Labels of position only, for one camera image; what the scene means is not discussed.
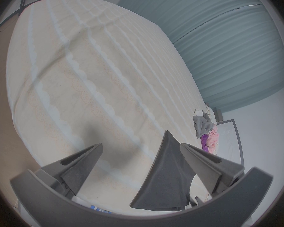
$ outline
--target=wooden floor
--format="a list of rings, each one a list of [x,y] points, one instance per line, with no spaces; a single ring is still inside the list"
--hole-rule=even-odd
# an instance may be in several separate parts
[[[35,171],[39,168],[15,131],[6,93],[6,56],[17,19],[15,15],[0,27],[0,191],[15,208],[18,201],[10,179],[25,169]]]

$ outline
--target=bed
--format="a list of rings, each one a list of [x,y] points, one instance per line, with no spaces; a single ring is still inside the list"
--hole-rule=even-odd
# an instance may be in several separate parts
[[[77,196],[119,214],[170,213],[129,206],[165,130],[201,149],[195,110],[216,123],[164,32],[101,0],[27,7],[10,41],[6,83],[15,129],[40,166],[103,144]],[[197,176],[190,194],[210,198]]]

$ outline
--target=curtain fold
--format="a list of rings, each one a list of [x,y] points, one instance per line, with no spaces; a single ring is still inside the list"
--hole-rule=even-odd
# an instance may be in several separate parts
[[[211,107],[234,110],[284,87],[283,43],[259,0],[121,0],[118,5],[160,26]]]

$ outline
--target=pile of clothes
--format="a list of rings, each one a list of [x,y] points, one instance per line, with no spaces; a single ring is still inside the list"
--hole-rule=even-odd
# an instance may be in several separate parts
[[[218,127],[204,111],[196,111],[193,122],[197,138],[201,138],[202,149],[213,154],[219,140]]]

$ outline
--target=black cloth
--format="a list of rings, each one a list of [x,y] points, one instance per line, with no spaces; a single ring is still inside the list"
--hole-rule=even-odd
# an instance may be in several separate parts
[[[165,131],[156,159],[130,206],[155,211],[183,210],[189,204],[195,175],[180,152],[180,143]]]

